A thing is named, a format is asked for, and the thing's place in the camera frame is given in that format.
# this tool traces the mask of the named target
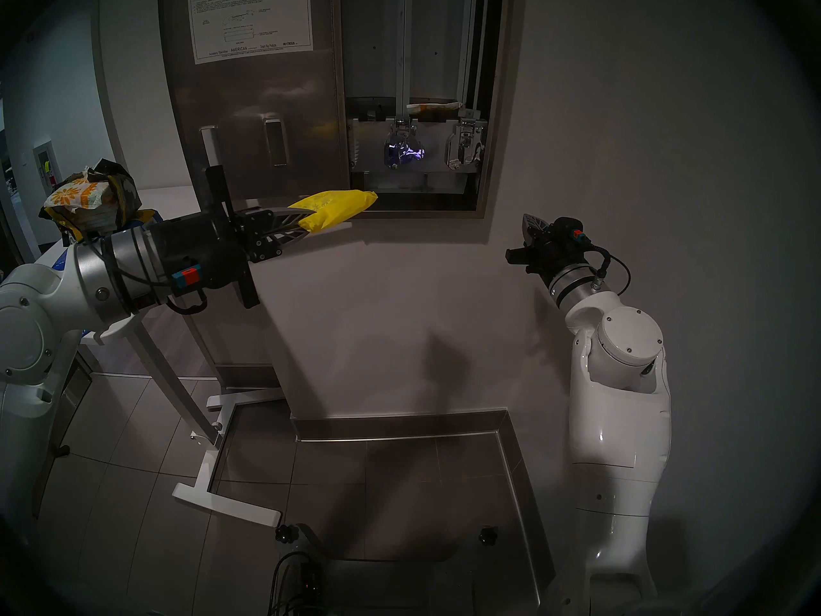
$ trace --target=stand base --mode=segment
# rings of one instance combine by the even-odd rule
[[[192,503],[193,505],[210,510],[211,512],[227,514],[229,517],[236,517],[243,521],[258,523],[262,526],[276,527],[283,515],[278,510],[262,508],[258,505],[252,505],[251,503],[243,503],[242,501],[236,501],[236,499],[221,497],[219,494],[214,494],[209,490],[214,481],[214,472],[219,463],[219,455],[225,445],[225,437],[227,437],[228,427],[231,425],[231,419],[234,416],[236,407],[260,402],[275,402],[283,398],[282,389],[258,389],[254,391],[244,391],[242,393],[231,393],[229,395],[212,395],[209,397],[208,404],[206,405],[207,408],[210,411],[219,410],[219,417],[217,417],[215,426],[221,435],[221,440],[217,442],[217,447],[205,451],[194,486],[177,484],[172,493],[173,496],[186,503]],[[195,432],[191,433],[191,437],[200,442],[202,441],[202,438]]]

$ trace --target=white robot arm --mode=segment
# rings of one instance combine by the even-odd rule
[[[653,318],[623,305],[604,283],[617,259],[590,242],[581,222],[548,224],[526,214],[522,231],[525,246],[508,250],[507,261],[541,276],[576,335],[569,411],[576,525],[570,559],[542,610],[611,613],[656,594],[645,543],[670,452],[663,336]],[[598,269],[585,259],[589,251],[604,257]]]

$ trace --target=metal clip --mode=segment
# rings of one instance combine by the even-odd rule
[[[423,158],[425,148],[416,138],[416,126],[411,125],[406,118],[396,119],[391,134],[385,141],[385,165],[398,169],[400,165]]]
[[[445,145],[445,163],[450,169],[459,169],[482,158],[482,129],[478,119],[460,118],[453,134]]]

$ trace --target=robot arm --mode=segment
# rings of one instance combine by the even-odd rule
[[[208,304],[204,288],[236,283],[245,308],[259,303],[248,261],[280,255],[306,231],[311,210],[233,211],[222,166],[206,170],[212,197],[203,211],[72,245],[65,270],[24,264],[0,286],[0,379],[41,384],[63,336],[104,331],[157,305],[192,314]],[[199,294],[188,309],[170,296]]]
[[[576,335],[569,410],[576,531],[543,609],[596,614],[656,593],[645,541],[670,450],[663,336],[604,283],[610,260],[618,260],[590,242],[581,222],[526,214],[522,231],[525,246],[508,250],[507,261],[539,274]],[[604,257],[598,269],[585,258],[590,251]]]
[[[71,245],[63,271],[24,264],[0,285],[0,514],[24,541],[81,331],[102,332],[162,304],[196,313],[207,305],[204,288],[229,283],[250,308],[259,300],[248,262],[276,257],[307,234],[298,223],[311,210],[235,213],[222,167],[206,174],[211,195],[200,198],[198,214]],[[189,309],[169,300],[191,292],[201,303]]]

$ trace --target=wall-mounted dispenser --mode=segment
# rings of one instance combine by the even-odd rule
[[[510,1],[160,0],[195,189],[213,127],[238,199],[356,188],[370,216],[483,215]]]

